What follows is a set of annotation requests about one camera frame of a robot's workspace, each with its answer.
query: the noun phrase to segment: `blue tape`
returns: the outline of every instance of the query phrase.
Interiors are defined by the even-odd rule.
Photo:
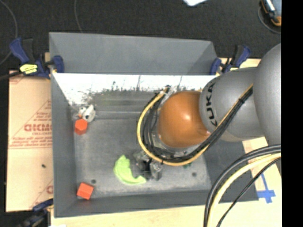
[[[276,196],[275,191],[268,189],[266,179],[263,173],[261,174],[261,177],[265,186],[265,190],[257,191],[258,198],[265,198],[266,203],[272,203],[273,201],[271,200],[271,198]]]

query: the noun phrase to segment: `kuka logo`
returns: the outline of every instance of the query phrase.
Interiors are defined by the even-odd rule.
[[[26,124],[24,125],[24,130],[27,132],[32,131],[51,131],[52,125],[51,124]]]
[[[210,114],[208,114],[208,118],[210,119],[210,123],[212,123],[212,125],[214,125],[215,127],[217,127],[218,122],[216,119],[214,119],[214,112],[213,112],[213,108],[212,108],[212,93],[213,93],[213,87],[214,87],[215,83],[213,83],[209,88],[208,91],[209,94],[208,96],[206,96],[206,110],[208,112],[210,112]]]

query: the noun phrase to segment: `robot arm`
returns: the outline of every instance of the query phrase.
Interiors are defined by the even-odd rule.
[[[281,44],[257,68],[225,73],[202,92],[176,92],[161,103],[162,97],[163,93],[149,103],[137,131],[142,149],[158,163],[188,164],[218,138],[265,136],[269,145],[281,144]]]

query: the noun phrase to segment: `red cube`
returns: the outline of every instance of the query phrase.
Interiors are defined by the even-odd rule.
[[[77,191],[77,196],[88,200],[88,199],[90,199],[93,191],[94,191],[93,186],[88,185],[87,183],[80,183],[80,186]]]

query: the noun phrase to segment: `yellow cable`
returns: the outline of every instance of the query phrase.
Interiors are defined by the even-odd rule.
[[[252,84],[245,90],[245,92],[240,96],[240,98],[245,94],[247,93],[251,88],[252,88]],[[186,161],[182,161],[182,162],[169,162],[169,161],[166,161],[166,160],[162,160],[161,158],[155,156],[154,154],[152,154],[144,145],[144,143],[142,142],[142,138],[141,138],[141,124],[142,124],[142,121],[143,121],[143,118],[145,117],[146,113],[148,112],[148,110],[158,101],[160,100],[165,92],[167,91],[167,87],[162,90],[147,106],[146,108],[144,108],[143,112],[141,113],[140,115],[140,118],[138,120],[138,124],[137,124],[137,138],[138,138],[138,142],[139,142],[139,145],[140,147],[143,149],[143,151],[152,159],[158,161],[158,162],[161,162],[161,163],[164,163],[166,165],[169,165],[169,166],[183,166],[183,165],[186,165],[186,164],[189,164],[193,161],[195,161],[197,158],[199,158],[200,155],[203,154],[203,152],[206,151],[206,149],[209,147],[209,144],[204,147],[202,150],[200,150],[197,154],[195,154],[193,157],[191,157],[190,159],[186,160]],[[222,120],[220,121],[220,123],[218,124],[218,126],[216,128],[218,128],[222,123],[223,121],[225,120],[225,118],[229,115],[230,111],[236,106],[237,102],[230,108],[230,110],[227,112],[227,114],[222,118]]]
[[[208,221],[207,221],[207,227],[211,226],[211,222],[212,222],[212,218],[213,218],[213,212],[215,207],[217,206],[217,204],[219,203],[220,199],[222,198],[223,194],[225,193],[226,189],[239,177],[241,176],[243,173],[247,172],[248,170],[251,170],[252,168],[260,165],[260,164],[264,164],[267,163],[269,161],[273,161],[277,158],[281,157],[281,153],[277,153],[277,154],[273,154],[267,157],[263,157],[259,160],[256,160],[252,163],[249,163],[247,165],[245,165],[244,167],[242,167],[241,169],[239,169],[237,172],[235,172],[233,175],[231,175],[227,181],[222,185],[222,187],[219,189],[219,191],[217,192],[217,194],[215,195],[214,201],[212,203],[212,205],[210,206],[210,210],[209,210],[209,215],[208,215]]]

